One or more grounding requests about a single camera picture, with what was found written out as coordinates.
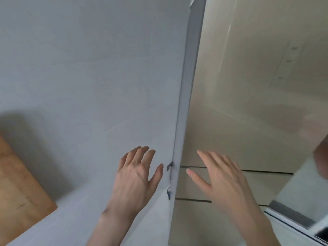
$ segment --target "glossy beige surface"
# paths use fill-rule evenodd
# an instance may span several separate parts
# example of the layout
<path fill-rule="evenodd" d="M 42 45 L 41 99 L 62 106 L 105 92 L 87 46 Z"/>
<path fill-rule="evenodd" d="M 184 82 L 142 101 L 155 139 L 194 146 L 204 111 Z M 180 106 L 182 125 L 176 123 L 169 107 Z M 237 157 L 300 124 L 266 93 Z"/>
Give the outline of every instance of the glossy beige surface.
<path fill-rule="evenodd" d="M 206 168 L 191 168 L 195 173 L 210 183 L 210 178 Z M 250 173 L 244 172 L 248 184 L 251 187 L 254 198 L 260 205 L 269 205 L 277 196 L 280 190 L 291 179 L 292 175 L 270 174 L 270 173 Z M 179 172 L 178 186 L 176 188 L 176 198 L 190 198 L 210 200 L 203 192 L 193 183 L 187 175 L 186 169 L 181 168 Z"/>
<path fill-rule="evenodd" d="M 170 246 L 236 246 L 242 241 L 227 216 L 220 213 L 212 203 L 175 201 Z"/>
<path fill-rule="evenodd" d="M 295 172 L 328 133 L 327 27 L 328 0 L 207 0 L 181 164 Z"/>

